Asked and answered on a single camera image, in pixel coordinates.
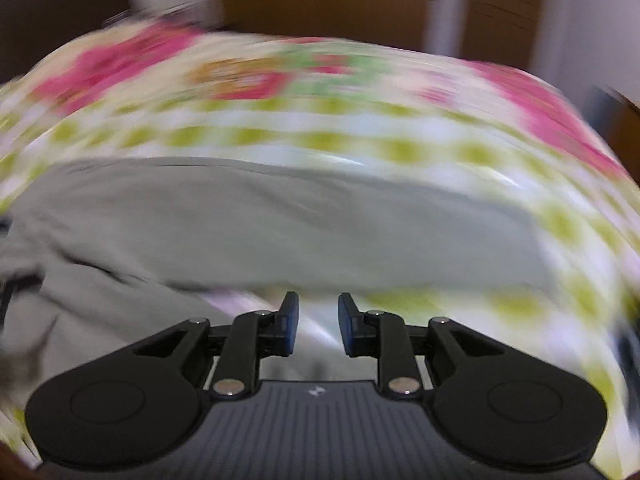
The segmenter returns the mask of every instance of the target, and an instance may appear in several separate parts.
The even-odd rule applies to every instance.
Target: gray cloth
[[[36,272],[44,282],[12,301],[3,338],[34,340],[59,314],[45,376],[192,315],[228,322],[194,294],[220,286],[554,290],[528,213],[364,176],[91,160],[47,171],[10,214],[0,277]]]

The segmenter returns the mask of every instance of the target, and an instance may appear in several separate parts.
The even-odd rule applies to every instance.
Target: white wall
[[[572,0],[543,0],[529,71],[555,85],[572,12]]]
[[[468,0],[431,0],[429,25],[425,29],[424,51],[456,56],[460,51]]]
[[[640,102],[640,0],[556,0],[548,12],[561,18],[536,51],[543,78],[583,113],[596,86]]]

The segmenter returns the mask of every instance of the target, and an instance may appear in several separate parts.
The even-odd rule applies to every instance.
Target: ribbed black surface
[[[420,406],[384,399],[371,382],[265,382],[250,399],[217,404],[183,446],[156,462],[101,473],[47,464],[41,472],[51,480],[604,478],[587,465],[540,475],[479,464],[449,445]]]

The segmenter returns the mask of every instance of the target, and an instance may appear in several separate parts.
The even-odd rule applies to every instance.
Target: bed
[[[360,309],[411,324],[448,316],[585,377],[609,409],[594,463],[612,479],[640,468],[640,191],[553,87],[516,69],[372,44],[137,22],[71,41],[0,88],[2,210],[59,162],[174,155],[374,174],[529,211],[559,285],[553,297],[422,287],[357,296]],[[272,308],[284,291],[201,297],[234,316]],[[299,338],[336,359],[318,361],[324,376],[370,374],[338,358],[335,297],[299,293]],[[93,329],[112,331],[115,347],[136,339]],[[2,343],[25,342],[7,324]],[[104,351],[74,347],[79,362]],[[35,386],[0,414],[0,438],[32,464],[21,410]]]

